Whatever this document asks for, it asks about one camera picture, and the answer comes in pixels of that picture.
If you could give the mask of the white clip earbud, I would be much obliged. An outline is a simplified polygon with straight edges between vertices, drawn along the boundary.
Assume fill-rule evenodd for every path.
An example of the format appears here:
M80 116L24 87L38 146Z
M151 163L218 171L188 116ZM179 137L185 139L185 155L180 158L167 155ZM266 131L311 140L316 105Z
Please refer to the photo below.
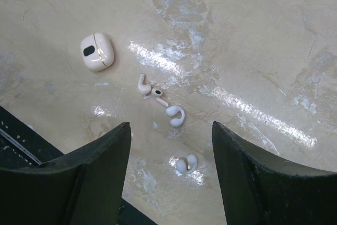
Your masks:
M172 127L180 127L185 120L185 111L178 105L171 105L167 107L165 113L171 117L170 125Z
M185 158L179 158L175 163L177 171L182 174L193 173L198 166L198 159L195 155L189 154Z

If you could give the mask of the pink stem earbud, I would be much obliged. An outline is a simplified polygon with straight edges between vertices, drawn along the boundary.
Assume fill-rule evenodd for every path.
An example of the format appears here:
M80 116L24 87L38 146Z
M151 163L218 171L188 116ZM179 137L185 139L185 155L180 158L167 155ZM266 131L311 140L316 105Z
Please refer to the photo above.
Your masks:
M164 107L169 107L170 104L168 101L164 100L162 98L163 96L163 91L158 89L158 88L152 88L151 90L151 96L154 98L155 101L157 101L159 104L161 104Z
M145 74L141 73L138 83L137 83L137 90L141 95L147 95L151 92L152 87L150 84L145 84L144 83L145 80Z

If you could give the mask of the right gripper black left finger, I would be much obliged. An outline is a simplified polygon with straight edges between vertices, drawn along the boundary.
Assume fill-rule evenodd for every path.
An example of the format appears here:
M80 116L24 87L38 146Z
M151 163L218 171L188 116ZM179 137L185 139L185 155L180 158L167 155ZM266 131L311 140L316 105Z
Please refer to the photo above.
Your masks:
M131 149L121 123L33 168L1 168L1 224L117 224Z

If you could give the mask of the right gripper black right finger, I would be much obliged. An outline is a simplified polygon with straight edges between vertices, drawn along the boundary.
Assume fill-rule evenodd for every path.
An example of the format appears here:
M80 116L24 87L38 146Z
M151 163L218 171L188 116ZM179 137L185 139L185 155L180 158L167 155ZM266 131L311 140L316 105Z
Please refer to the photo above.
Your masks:
M277 156L212 125L228 224L336 224L336 173Z

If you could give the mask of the pink stem earbud upper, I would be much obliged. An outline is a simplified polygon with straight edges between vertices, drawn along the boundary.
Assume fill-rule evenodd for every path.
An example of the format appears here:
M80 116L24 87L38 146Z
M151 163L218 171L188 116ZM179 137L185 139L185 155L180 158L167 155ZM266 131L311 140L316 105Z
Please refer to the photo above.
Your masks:
M151 92L152 87L150 84L145 84L144 83L145 80L145 74L141 73L138 83L137 83L137 90L141 95L147 95Z

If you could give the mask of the pink stem earbud lower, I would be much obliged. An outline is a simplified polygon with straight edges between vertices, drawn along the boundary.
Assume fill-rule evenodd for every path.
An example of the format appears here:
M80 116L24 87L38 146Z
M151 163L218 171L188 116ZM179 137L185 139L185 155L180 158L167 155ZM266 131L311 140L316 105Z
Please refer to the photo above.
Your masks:
M152 88L151 90L151 96L154 98L155 101L157 101L159 104L161 104L164 107L169 107L170 104L168 101L164 100L162 98L163 96L163 91L158 89L158 88Z

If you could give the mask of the pink earbud charging case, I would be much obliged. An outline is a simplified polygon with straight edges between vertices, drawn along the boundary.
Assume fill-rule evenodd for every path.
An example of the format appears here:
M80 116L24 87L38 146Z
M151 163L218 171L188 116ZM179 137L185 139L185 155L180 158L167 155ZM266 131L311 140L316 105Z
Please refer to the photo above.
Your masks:
M110 67L115 60L114 50L106 33L96 32L81 41L81 54L86 67L99 72Z

